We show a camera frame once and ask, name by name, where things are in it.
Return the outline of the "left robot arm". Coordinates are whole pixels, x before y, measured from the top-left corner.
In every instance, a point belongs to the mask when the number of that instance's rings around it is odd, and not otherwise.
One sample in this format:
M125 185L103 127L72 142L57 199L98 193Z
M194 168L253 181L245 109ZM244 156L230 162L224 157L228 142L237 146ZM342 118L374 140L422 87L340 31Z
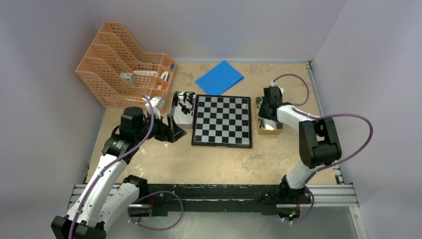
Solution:
M144 114L139 107L123 111L120 125L105 142L95 174L83 193L65 216L56 216L51 229L58 239L104 239L118 215L128 210L132 203L141 204L155 195L167 194L167 190L150 192L146 179L130 175L113 195L115 181L127 167L141 144L154 138L170 143L186 135L171 115L168 125L160 114L149 111Z

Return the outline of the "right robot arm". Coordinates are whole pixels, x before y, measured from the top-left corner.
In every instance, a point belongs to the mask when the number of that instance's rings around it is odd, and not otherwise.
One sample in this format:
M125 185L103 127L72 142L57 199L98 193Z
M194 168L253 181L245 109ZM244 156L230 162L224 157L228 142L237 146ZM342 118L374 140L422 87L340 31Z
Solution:
M283 101L283 90L264 88L258 116L287 124L299 133L300 161L280 184L280 198L287 203L304 194L308 178L341 155L335 123L331 118L313 119ZM252 148L251 98L196 95L176 92L173 107L193 117L192 145Z

